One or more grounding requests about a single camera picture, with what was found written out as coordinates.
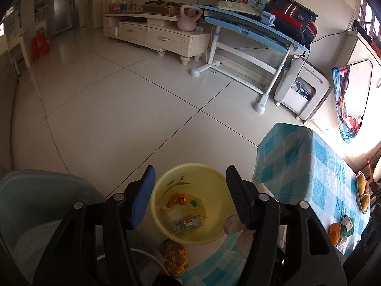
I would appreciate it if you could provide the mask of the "small blue milk carton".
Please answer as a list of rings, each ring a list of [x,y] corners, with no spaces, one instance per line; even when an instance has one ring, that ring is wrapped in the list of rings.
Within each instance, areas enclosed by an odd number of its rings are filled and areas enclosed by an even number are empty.
[[[183,233],[188,232],[194,229],[198,229],[202,227],[204,224],[204,220],[202,216],[196,215],[196,216],[189,216],[186,218],[182,218],[176,221],[172,222],[172,229],[174,233]]]

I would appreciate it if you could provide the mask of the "yellow plastic basin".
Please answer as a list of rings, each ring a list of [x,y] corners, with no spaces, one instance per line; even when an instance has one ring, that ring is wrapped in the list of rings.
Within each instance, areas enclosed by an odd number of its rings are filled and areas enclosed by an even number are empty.
[[[205,245],[222,237],[234,212],[225,175],[200,163],[171,168],[156,182],[150,211],[158,229],[184,245]]]

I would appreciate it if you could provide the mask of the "blue checkered tablecloth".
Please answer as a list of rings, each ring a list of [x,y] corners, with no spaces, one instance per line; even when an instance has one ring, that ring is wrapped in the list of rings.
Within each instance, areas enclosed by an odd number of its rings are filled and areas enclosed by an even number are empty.
[[[369,285],[380,268],[380,218],[360,212],[356,174],[312,130],[277,123],[258,146],[251,181],[261,219],[247,259],[237,235],[197,267],[184,285]],[[328,229],[347,214],[354,233],[336,247]]]

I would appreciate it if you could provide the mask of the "yellow knitted slipper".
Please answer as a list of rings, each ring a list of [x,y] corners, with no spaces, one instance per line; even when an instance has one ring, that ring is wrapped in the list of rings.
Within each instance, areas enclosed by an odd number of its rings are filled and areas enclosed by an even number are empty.
[[[185,245],[167,239],[161,244],[159,251],[170,276],[179,278],[189,268]]]

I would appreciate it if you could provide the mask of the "orange peel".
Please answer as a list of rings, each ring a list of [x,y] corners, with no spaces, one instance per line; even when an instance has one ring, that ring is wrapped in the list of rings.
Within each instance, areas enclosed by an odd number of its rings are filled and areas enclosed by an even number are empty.
[[[332,223],[329,226],[328,229],[328,236],[330,239],[330,242],[333,244],[334,247],[338,244],[338,241],[340,239],[340,232],[341,232],[341,225],[339,223]]]

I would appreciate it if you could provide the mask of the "woven fruit plate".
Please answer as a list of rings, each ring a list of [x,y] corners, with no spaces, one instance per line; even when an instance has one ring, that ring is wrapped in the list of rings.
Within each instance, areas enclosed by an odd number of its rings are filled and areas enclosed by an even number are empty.
[[[365,214],[370,205],[370,185],[364,174],[359,171],[356,177],[356,202],[360,212]]]

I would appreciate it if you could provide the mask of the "yellow mango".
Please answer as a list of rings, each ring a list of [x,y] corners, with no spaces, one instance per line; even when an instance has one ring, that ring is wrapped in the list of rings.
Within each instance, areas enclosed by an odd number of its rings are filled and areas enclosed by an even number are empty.
[[[359,196],[366,193],[367,180],[362,172],[359,172],[356,178],[357,191]]]

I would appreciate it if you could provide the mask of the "colourful hanging bag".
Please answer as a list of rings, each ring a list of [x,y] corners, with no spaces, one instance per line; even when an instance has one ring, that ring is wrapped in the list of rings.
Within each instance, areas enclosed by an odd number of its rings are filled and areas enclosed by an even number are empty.
[[[373,64],[363,59],[331,70],[338,127],[342,139],[351,143],[359,133],[371,90]]]

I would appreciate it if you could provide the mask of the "white air purifier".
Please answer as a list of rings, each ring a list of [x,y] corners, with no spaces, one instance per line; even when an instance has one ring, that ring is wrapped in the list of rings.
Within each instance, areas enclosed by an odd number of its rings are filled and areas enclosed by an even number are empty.
[[[276,106],[285,106],[306,121],[318,108],[330,88],[329,80],[303,57],[294,55],[282,76],[275,94]]]

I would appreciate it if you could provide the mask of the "wooden chair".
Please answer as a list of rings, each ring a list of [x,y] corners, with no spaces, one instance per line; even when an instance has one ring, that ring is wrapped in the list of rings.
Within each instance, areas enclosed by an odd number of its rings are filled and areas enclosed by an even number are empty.
[[[381,160],[379,159],[376,163],[376,165],[373,167],[371,164],[371,160],[367,159],[367,167],[369,170],[369,185],[373,193],[376,193],[380,188],[380,163]]]

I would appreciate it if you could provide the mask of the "blue children study desk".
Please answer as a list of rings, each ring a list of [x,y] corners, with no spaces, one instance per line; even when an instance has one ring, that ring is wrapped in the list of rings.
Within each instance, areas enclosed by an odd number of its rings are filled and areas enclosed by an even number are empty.
[[[258,114],[263,114],[266,111],[270,92],[284,69],[287,58],[293,52],[308,53],[309,49],[259,20],[215,6],[198,4],[195,6],[203,10],[205,22],[212,25],[212,38],[206,64],[193,68],[190,75],[200,77],[206,70],[214,70],[245,85],[260,95],[259,101],[254,104],[254,110]],[[240,79],[221,68],[221,61],[215,57],[216,50],[224,51],[253,64],[272,75],[272,79],[263,88]],[[272,66],[260,57],[260,54],[264,54],[266,50],[281,54],[281,60],[277,66]]]

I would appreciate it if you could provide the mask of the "white tv cabinet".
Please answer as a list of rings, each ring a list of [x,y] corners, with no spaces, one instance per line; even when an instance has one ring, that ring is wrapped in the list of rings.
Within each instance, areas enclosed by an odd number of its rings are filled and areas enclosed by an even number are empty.
[[[177,27],[179,19],[178,15],[143,12],[107,13],[103,14],[103,32],[106,37],[155,50],[159,56],[177,54],[185,66],[206,53],[210,34],[184,32]]]

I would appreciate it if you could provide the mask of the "navy red school backpack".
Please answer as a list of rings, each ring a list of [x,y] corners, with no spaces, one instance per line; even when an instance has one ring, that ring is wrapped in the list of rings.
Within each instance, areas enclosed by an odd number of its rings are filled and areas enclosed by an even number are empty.
[[[310,48],[318,34],[318,15],[295,0],[269,0],[264,11],[275,16],[275,29]]]

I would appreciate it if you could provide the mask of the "red plastic stool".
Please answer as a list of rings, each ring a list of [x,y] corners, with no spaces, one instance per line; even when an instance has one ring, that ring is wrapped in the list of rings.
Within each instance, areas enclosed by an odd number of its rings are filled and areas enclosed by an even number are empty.
[[[38,33],[31,40],[32,60],[36,61],[50,51],[50,45],[43,33]]]

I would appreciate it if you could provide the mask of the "pink kettlebell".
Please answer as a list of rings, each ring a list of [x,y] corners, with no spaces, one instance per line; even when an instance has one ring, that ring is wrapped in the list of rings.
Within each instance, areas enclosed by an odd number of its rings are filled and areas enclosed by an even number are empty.
[[[193,16],[187,15],[185,10],[194,10]],[[200,19],[203,10],[192,5],[182,5],[180,7],[180,18],[177,21],[177,27],[184,32],[193,32],[196,30],[197,21]]]

